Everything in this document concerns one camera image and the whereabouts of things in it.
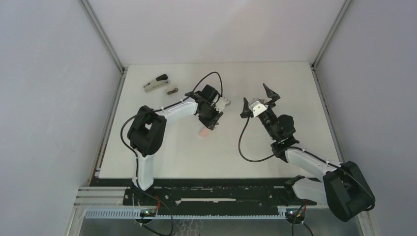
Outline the small brown stapler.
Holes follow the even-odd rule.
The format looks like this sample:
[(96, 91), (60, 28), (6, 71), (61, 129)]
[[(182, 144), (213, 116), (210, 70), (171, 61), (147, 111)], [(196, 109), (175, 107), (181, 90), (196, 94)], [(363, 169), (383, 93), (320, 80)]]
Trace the small brown stapler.
[(166, 94), (167, 95), (172, 95), (172, 94), (174, 94), (174, 93), (176, 93), (176, 92), (178, 92), (178, 88), (177, 87), (173, 87), (173, 88), (168, 88), (167, 90), (166, 90)]

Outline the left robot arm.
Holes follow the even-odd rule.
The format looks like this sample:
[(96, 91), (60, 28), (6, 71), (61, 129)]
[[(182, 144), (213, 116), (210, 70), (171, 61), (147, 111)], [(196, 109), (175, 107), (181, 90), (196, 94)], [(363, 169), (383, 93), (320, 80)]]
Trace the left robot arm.
[(206, 85), (202, 91), (190, 91), (179, 102), (158, 110), (142, 106), (136, 115), (128, 119), (131, 126), (127, 132), (129, 142), (122, 143), (136, 157), (133, 184), (138, 187), (135, 199), (148, 205), (154, 198), (150, 189), (153, 185), (154, 156), (163, 144), (166, 126), (188, 116), (197, 116), (206, 130), (214, 130), (231, 102), (214, 87)]

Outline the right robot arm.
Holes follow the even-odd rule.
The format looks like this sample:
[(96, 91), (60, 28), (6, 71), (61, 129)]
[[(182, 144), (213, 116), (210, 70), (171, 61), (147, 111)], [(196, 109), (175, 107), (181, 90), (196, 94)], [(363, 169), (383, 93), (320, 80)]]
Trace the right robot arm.
[(276, 157), (310, 173), (316, 180), (296, 176), (285, 184), (284, 198), (292, 205), (301, 200), (310, 200), (327, 206), (333, 215), (347, 222), (363, 211), (375, 207), (376, 198), (359, 166), (353, 161), (344, 163), (331, 161), (308, 151), (295, 137), (295, 123), (292, 116), (277, 116), (273, 111), (279, 94), (263, 84), (269, 100), (255, 98), (249, 102), (243, 99), (241, 118), (258, 118), (273, 140), (272, 155), (263, 161)]

